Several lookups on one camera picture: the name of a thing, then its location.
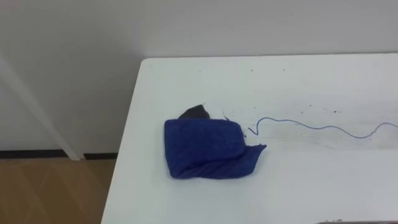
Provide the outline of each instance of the table surface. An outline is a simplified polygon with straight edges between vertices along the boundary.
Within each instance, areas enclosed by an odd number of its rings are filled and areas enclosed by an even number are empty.
[[[398,54],[153,58],[142,62],[103,224],[398,220]],[[248,177],[175,180],[166,119],[204,104],[267,144]]]

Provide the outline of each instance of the floor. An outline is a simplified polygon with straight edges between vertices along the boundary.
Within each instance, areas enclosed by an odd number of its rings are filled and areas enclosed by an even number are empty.
[[[0,161],[0,223],[101,223],[115,160]]]

